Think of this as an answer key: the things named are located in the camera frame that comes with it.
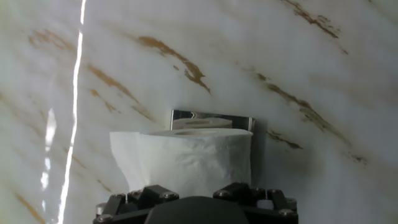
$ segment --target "toilet paper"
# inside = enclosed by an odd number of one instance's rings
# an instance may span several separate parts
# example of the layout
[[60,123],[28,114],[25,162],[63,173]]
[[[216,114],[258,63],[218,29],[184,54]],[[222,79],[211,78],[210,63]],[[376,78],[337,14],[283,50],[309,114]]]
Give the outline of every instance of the toilet paper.
[[173,130],[192,128],[232,128],[232,121],[223,118],[182,118],[173,121]]
[[251,183],[249,131],[206,128],[110,136],[130,190],[158,184],[180,197],[211,197],[233,182]]

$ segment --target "toilet paper holder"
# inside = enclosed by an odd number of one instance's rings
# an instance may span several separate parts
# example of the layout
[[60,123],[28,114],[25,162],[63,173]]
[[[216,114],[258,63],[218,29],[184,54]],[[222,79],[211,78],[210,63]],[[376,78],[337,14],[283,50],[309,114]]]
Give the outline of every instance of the toilet paper holder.
[[172,121],[170,124],[170,130],[173,130],[174,122],[178,119],[205,119],[205,118],[222,118],[232,121],[232,128],[243,129],[246,131],[254,132],[255,119],[250,117],[242,116],[231,116],[224,114],[213,114],[213,113],[201,113],[194,111],[183,111],[183,110],[172,110]]

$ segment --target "marble wall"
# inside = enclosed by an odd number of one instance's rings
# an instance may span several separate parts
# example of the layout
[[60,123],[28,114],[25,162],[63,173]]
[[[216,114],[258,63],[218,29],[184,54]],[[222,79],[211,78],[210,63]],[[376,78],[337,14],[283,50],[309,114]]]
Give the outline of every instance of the marble wall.
[[301,223],[398,222],[395,0],[0,0],[0,223],[90,223],[111,131],[258,120],[253,185]]

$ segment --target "bolt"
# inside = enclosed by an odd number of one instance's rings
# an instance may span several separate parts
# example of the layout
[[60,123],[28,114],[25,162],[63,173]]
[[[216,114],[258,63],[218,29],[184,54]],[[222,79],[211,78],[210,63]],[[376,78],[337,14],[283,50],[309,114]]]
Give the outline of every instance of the bolt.
[[112,218],[113,218],[112,215],[110,215],[110,214],[104,214],[104,215],[100,215],[100,216],[97,218],[97,220],[98,220],[100,223],[103,223],[103,222],[108,222],[108,221],[112,220]]
[[102,212],[104,211],[104,208],[106,206],[106,203],[99,203],[95,206],[97,215],[100,216],[102,214]]
[[219,197],[229,197],[231,193],[228,192],[227,190],[219,190],[216,192],[216,195]]
[[163,193],[163,198],[165,199],[172,199],[172,198],[178,198],[179,195],[175,192],[164,192]]
[[285,208],[285,209],[281,209],[279,210],[279,214],[283,215],[283,216],[289,216],[292,215],[294,212],[291,209]]
[[292,210],[297,209],[297,201],[294,198],[286,198],[287,204],[289,205],[289,208]]

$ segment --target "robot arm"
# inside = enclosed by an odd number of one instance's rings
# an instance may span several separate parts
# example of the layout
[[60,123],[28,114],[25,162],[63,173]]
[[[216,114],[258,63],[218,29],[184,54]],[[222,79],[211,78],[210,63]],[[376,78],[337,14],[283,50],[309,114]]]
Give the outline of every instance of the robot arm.
[[[273,209],[257,207],[268,199]],[[97,205],[94,224],[298,224],[295,203],[281,190],[250,189],[247,184],[233,183],[216,191],[213,198],[187,197],[159,185],[144,190],[110,196]]]

